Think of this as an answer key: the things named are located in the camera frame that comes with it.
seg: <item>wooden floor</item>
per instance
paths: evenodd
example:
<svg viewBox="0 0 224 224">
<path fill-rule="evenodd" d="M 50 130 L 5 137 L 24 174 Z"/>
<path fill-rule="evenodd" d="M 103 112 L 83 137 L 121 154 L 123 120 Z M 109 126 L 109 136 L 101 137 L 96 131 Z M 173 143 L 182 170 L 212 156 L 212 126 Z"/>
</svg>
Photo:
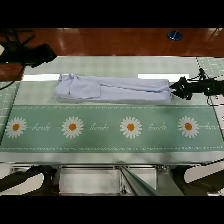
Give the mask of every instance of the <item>wooden floor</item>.
<svg viewBox="0 0 224 224">
<path fill-rule="evenodd" d="M 28 46 L 43 43 L 58 56 L 211 56 L 224 57 L 223 28 L 33 28 Z M 183 37 L 172 41 L 167 34 Z M 21 41 L 30 34 L 21 34 Z M 0 80 L 14 80 L 20 65 L 0 65 Z"/>
</svg>

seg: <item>blue round object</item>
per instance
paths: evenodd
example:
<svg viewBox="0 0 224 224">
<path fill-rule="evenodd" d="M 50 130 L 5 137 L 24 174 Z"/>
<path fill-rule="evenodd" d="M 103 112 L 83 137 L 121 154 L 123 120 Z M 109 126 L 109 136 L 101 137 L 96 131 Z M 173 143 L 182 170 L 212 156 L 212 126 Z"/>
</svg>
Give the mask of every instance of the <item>blue round object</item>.
<svg viewBox="0 0 224 224">
<path fill-rule="evenodd" d="M 178 31 L 170 31 L 168 33 L 168 37 L 171 39 L 171 40 L 180 40 L 182 38 L 182 34 Z"/>
</svg>

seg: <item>wire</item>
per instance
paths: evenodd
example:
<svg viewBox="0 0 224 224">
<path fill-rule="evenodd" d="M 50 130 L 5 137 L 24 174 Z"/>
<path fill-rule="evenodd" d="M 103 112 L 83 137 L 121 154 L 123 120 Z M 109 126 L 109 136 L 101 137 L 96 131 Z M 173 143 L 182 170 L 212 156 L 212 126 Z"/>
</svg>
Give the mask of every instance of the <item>wire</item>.
<svg viewBox="0 0 224 224">
<path fill-rule="evenodd" d="M 0 90 L 6 89 L 7 87 L 11 86 L 11 85 L 12 85 L 12 84 L 19 78 L 19 76 L 22 74 L 22 72 L 23 72 L 23 70 L 24 70 L 25 67 L 26 67 L 26 66 L 23 66 L 23 67 L 22 67 L 22 69 L 19 71 L 19 73 L 18 73 L 18 75 L 16 76 L 16 78 L 15 78 L 14 81 L 12 81 L 12 82 L 10 82 L 9 84 L 7 84 L 7 85 L 1 87 Z"/>
</svg>

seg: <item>light blue garment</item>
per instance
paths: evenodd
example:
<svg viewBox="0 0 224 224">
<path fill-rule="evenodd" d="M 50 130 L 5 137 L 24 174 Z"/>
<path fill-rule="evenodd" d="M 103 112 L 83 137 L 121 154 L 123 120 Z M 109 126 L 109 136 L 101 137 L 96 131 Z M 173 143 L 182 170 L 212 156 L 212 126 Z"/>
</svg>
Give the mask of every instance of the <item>light blue garment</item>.
<svg viewBox="0 0 224 224">
<path fill-rule="evenodd" d="M 57 98 L 87 101 L 146 101 L 167 104 L 171 100 L 166 79 L 113 78 L 60 75 L 55 88 Z"/>
</svg>

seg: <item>daisy print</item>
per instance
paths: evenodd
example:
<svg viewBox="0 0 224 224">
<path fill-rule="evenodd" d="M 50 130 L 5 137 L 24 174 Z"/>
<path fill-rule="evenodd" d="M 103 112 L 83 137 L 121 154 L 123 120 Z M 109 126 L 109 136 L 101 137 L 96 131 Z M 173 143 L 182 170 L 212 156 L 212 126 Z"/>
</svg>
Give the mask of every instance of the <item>daisy print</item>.
<svg viewBox="0 0 224 224">
<path fill-rule="evenodd" d="M 69 117 L 65 122 L 63 122 L 63 135 L 65 135 L 66 138 L 70 139 L 76 138 L 77 136 L 82 134 L 83 126 L 83 121 L 78 117 Z"/>
<path fill-rule="evenodd" d="M 120 131 L 123 132 L 123 135 L 126 138 L 135 138 L 141 134 L 142 125 L 140 121 L 134 117 L 126 117 L 123 119 L 120 125 Z"/>
<path fill-rule="evenodd" d="M 182 117 L 178 122 L 178 130 L 182 132 L 182 135 L 188 138 L 194 138 L 199 133 L 199 127 L 197 121 L 194 118 Z"/>
<path fill-rule="evenodd" d="M 23 134 L 23 131 L 25 131 L 26 128 L 26 120 L 20 117 L 15 117 L 8 122 L 5 131 L 8 138 L 17 138 Z"/>
</svg>

